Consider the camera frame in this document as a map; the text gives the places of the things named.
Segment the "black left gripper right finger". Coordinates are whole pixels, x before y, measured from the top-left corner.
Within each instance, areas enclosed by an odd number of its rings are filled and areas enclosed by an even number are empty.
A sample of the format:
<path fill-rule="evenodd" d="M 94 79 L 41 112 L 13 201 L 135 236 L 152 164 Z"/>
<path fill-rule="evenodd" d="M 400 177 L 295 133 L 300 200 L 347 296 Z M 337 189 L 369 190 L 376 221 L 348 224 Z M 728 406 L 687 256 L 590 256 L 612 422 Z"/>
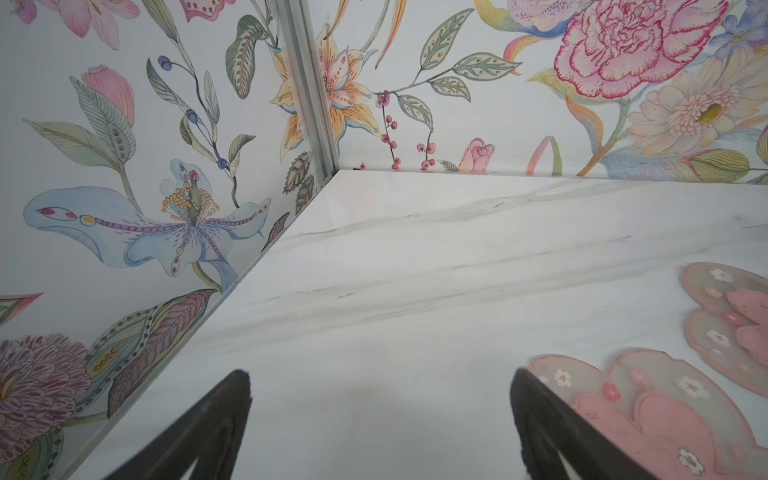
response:
<path fill-rule="evenodd" d="M 533 479 L 651 479 L 653 475 L 603 436 L 531 371 L 515 371 L 509 400 L 521 457 Z"/>

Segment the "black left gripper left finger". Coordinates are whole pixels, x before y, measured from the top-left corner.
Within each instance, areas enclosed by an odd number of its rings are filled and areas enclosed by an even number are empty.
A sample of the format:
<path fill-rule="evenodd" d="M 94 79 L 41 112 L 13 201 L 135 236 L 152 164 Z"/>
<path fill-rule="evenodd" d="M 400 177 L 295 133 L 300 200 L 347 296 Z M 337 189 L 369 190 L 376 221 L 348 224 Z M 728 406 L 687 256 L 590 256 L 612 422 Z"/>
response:
<path fill-rule="evenodd" d="M 229 479 L 252 403 L 249 374 L 234 370 L 110 479 Z"/>

